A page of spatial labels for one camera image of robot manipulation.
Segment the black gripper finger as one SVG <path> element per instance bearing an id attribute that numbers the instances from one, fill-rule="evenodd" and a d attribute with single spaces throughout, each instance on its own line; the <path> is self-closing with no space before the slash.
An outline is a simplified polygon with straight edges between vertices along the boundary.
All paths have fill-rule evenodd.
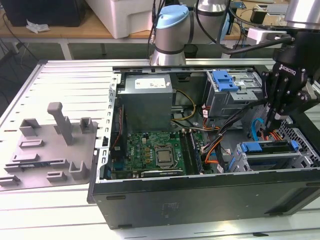
<path id="1" fill-rule="evenodd" d="M 283 101 L 277 100 L 270 109 L 270 131 L 273 132 L 281 125 L 281 121 L 292 113 L 303 113 L 309 107 L 311 95 L 304 90 L 295 96 L 285 96 Z"/>
<path id="2" fill-rule="evenodd" d="M 273 92 L 272 92 L 272 75 L 270 71 L 263 71 L 261 74 L 262 93 L 265 100 L 265 131 L 272 132 L 274 130 L 274 108 L 273 108 Z"/>

